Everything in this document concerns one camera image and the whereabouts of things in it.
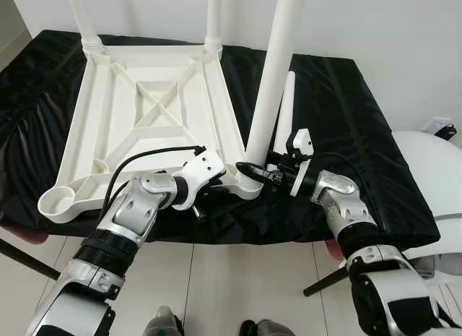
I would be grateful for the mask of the black power plug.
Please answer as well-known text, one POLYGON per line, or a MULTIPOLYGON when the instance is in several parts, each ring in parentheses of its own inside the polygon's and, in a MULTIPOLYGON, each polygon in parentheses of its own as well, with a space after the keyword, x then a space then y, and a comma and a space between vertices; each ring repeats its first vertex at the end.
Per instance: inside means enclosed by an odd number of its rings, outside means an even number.
POLYGON ((458 134, 458 128, 455 124, 446 124, 435 132, 435 136, 446 141, 451 141, 458 134))

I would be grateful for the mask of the black table cover cloth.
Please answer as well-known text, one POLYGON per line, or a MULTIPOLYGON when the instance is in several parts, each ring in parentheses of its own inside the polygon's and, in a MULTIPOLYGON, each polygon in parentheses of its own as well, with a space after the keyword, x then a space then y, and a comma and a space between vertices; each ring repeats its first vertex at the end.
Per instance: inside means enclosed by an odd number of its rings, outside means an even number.
MULTIPOLYGON (((0 71, 0 233, 83 238, 97 226, 98 210, 56 224, 37 209, 57 177, 85 64, 79 33, 42 31, 0 71)), ((438 241, 435 218, 356 62, 297 54, 290 68, 294 128, 308 129, 323 155, 310 173, 333 171, 361 184, 380 233, 398 248, 438 241)), ((268 246, 332 238, 323 211, 307 201, 225 195, 204 208, 204 221, 189 211, 162 212, 149 241, 268 246)))

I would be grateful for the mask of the red round object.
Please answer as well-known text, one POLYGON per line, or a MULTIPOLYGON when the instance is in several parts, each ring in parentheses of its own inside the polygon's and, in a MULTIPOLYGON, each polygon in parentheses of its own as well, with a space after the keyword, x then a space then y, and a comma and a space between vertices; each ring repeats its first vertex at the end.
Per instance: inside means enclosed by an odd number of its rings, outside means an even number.
POLYGON ((325 240, 323 243, 326 247, 326 252, 328 253, 328 256, 330 256, 332 260, 337 262, 344 260, 342 249, 336 240, 325 240))
POLYGON ((40 244, 46 243, 48 240, 48 234, 34 233, 34 231, 25 231, 25 233, 17 234, 17 237, 29 244, 33 244, 33 246, 39 246, 40 244))

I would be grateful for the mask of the white wall socket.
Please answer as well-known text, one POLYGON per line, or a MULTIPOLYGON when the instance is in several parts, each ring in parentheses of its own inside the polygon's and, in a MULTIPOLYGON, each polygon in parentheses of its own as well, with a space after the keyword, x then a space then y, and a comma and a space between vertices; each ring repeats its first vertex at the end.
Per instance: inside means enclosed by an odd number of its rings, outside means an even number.
POLYGON ((436 135, 437 132, 441 131, 442 128, 452 124, 451 119, 443 117, 433 117, 431 118, 423 127, 423 131, 428 132, 428 134, 436 135))

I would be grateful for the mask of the white domed appliance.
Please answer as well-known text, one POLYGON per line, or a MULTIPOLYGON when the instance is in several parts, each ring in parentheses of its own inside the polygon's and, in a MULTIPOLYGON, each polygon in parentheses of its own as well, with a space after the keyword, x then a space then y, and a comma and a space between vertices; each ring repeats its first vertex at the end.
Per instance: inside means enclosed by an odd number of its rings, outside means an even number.
POLYGON ((462 280, 462 151, 452 142, 425 132, 393 132, 435 225, 439 240, 409 248, 405 257, 428 284, 462 280))

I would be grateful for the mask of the white plastic children table top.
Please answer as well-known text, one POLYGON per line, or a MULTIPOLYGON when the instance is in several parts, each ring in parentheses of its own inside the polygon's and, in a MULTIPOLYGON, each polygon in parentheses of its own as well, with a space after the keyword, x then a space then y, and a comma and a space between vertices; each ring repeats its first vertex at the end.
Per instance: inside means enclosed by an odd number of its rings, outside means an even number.
POLYGON ((222 186, 235 187, 234 164, 245 144, 220 53, 204 46, 106 46, 87 53, 56 183, 37 207, 53 223, 98 210, 113 171, 131 162, 119 183, 137 171, 174 172, 192 147, 217 152, 227 167, 222 186))

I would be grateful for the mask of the white plastic table leg tube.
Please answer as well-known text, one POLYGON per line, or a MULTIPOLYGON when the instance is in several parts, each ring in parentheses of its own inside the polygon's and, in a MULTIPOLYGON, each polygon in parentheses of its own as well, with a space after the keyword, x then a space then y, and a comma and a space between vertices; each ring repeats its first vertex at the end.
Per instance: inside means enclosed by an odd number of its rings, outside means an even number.
POLYGON ((69 0, 69 6, 79 29, 80 43, 82 43, 83 51, 93 54, 105 54, 105 46, 92 26, 92 20, 90 19, 85 1, 69 0))
POLYGON ((245 162, 260 168, 265 166, 270 151, 287 72, 296 46, 297 26, 306 1, 277 0, 275 4, 250 134, 245 144, 245 162))
POLYGON ((220 36, 221 0, 207 0, 206 4, 206 35, 204 47, 208 52, 220 54, 222 39, 220 36))
POLYGON ((287 140, 292 131, 292 117, 294 110, 294 92, 296 85, 296 73, 293 71, 287 72, 286 82, 280 103, 280 108, 275 125, 275 135, 273 151, 274 153, 287 153, 287 140))

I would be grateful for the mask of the grey robot left foot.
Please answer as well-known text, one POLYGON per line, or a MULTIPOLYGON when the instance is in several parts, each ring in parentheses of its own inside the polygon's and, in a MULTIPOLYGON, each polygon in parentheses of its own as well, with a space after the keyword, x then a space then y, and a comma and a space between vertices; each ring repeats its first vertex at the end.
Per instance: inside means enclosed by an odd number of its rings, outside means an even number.
POLYGON ((160 306, 143 329, 141 336, 184 336, 182 321, 169 306, 160 306))

